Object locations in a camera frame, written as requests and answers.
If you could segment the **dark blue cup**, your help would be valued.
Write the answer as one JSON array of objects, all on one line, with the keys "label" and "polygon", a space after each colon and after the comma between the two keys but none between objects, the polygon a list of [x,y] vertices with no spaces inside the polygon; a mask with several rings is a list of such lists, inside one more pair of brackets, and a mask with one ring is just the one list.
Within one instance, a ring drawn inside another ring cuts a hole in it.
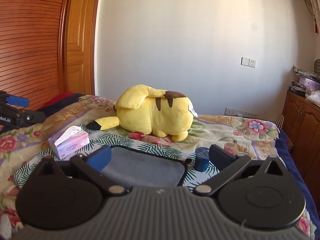
[{"label": "dark blue cup", "polygon": [[199,147],[195,151],[195,170],[199,172],[204,172],[210,163],[209,159],[209,148]]}]

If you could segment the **floral bed blanket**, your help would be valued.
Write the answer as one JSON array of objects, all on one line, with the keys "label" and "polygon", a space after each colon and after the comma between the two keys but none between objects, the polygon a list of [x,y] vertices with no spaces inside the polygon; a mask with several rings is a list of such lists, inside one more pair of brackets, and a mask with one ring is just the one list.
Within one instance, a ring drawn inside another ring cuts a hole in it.
[{"label": "floral bed blanket", "polygon": [[[15,200],[20,188],[44,157],[53,155],[48,139],[72,125],[85,126],[103,116],[115,114],[114,101],[93,95],[72,94],[49,102],[42,111],[45,122],[20,129],[1,130],[1,236],[10,239],[21,230]],[[319,239],[319,216],[309,189],[299,174],[288,149],[286,134],[274,123],[256,118],[200,115],[193,120],[188,137],[174,142],[115,127],[90,132],[90,142],[80,149],[89,155],[103,145],[126,146],[157,157],[184,161],[194,159],[196,150],[217,144],[231,154],[244,153],[255,160],[276,154],[297,181],[306,198],[306,209],[298,228],[312,239]]]}]

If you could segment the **pink tissue box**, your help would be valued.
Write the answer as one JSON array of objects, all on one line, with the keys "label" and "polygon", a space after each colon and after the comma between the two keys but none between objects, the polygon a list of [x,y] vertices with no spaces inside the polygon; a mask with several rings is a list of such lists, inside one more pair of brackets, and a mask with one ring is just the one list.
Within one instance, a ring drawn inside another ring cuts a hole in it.
[{"label": "pink tissue box", "polygon": [[70,126],[48,139],[51,150],[61,160],[89,144],[89,134],[80,126]]}]

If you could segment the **red pillow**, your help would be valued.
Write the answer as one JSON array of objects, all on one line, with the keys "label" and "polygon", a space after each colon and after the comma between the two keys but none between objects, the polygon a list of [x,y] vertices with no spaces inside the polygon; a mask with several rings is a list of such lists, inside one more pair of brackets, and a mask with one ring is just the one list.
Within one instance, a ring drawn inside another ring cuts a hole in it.
[{"label": "red pillow", "polygon": [[66,91],[66,92],[64,92],[62,94],[59,94],[56,97],[52,98],[51,100],[47,101],[44,105],[42,105],[40,107],[40,109],[42,109],[44,107],[48,107],[48,106],[50,106],[50,105],[52,105],[52,104],[54,104],[54,103],[56,103],[56,102],[58,102],[58,101],[60,101],[62,99],[65,99],[65,98],[67,98],[67,97],[69,97],[71,95],[73,95],[73,92],[71,92],[71,91]]}]

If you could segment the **yellow Pikachu plush toy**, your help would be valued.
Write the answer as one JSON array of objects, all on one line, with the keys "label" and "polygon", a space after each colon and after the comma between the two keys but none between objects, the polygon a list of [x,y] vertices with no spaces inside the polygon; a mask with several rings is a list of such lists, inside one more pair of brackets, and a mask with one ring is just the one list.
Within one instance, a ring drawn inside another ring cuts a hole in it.
[{"label": "yellow Pikachu plush toy", "polygon": [[187,138],[193,119],[198,116],[191,100],[180,92],[155,89],[147,85],[128,88],[114,105],[115,116],[96,119],[86,125],[105,131],[121,126],[131,132],[153,134],[180,142]]}]

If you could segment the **wooden side cabinet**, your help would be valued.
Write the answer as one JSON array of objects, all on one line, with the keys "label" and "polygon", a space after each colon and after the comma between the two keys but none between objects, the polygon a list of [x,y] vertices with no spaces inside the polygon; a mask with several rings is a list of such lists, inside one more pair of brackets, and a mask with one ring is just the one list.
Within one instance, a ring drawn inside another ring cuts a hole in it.
[{"label": "wooden side cabinet", "polygon": [[287,92],[282,129],[293,143],[291,157],[319,209],[319,107]]}]

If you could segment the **wooden slatted wardrobe door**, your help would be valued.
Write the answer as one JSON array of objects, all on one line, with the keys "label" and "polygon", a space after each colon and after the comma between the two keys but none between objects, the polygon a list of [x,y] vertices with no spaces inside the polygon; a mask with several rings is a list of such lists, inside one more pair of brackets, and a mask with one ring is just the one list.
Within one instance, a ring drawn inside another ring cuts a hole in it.
[{"label": "wooden slatted wardrobe door", "polygon": [[1,90],[36,110],[64,92],[62,33],[67,0],[1,0]]}]

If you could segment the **white plastic bag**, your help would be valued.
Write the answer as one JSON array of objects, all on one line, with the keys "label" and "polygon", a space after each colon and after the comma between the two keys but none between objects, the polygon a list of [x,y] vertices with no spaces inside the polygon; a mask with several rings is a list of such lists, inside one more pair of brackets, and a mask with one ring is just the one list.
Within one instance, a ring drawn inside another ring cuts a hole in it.
[{"label": "white plastic bag", "polygon": [[320,107],[320,90],[311,92],[311,94],[306,98],[306,100]]}]

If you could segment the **stack of boxes and books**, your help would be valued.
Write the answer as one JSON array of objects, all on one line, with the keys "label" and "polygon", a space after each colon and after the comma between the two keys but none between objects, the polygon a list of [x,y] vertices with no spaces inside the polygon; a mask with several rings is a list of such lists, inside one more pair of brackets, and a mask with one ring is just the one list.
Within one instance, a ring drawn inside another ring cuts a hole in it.
[{"label": "stack of boxes and books", "polygon": [[310,96],[312,92],[319,91],[319,74],[306,72],[293,65],[292,72],[294,81],[305,87],[306,96]]}]

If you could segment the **wooden panel door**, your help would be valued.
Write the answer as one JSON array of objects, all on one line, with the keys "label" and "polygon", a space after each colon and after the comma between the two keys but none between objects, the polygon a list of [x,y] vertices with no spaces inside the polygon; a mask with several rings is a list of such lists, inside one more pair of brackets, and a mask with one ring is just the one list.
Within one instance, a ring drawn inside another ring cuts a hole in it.
[{"label": "wooden panel door", "polygon": [[64,78],[74,93],[94,94],[94,42],[98,0],[68,0]]}]

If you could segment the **wall socket strip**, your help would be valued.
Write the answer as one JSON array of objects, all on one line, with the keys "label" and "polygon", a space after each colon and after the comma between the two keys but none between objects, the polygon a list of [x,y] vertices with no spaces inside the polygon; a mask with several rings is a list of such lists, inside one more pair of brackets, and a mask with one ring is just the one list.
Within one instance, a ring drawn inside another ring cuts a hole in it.
[{"label": "wall socket strip", "polygon": [[231,108],[225,108],[224,115],[226,116],[237,116],[237,117],[243,117],[243,118],[253,118],[257,119],[258,115],[255,113],[252,113],[250,111],[241,111],[237,109],[231,109]]}]

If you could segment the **white wall switch plate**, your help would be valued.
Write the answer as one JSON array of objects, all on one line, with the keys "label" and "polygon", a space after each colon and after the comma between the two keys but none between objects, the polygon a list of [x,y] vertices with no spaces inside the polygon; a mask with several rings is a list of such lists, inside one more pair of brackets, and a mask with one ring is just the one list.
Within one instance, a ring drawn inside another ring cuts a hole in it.
[{"label": "white wall switch plate", "polygon": [[256,67],[256,60],[242,57],[241,58],[241,65],[255,68]]}]

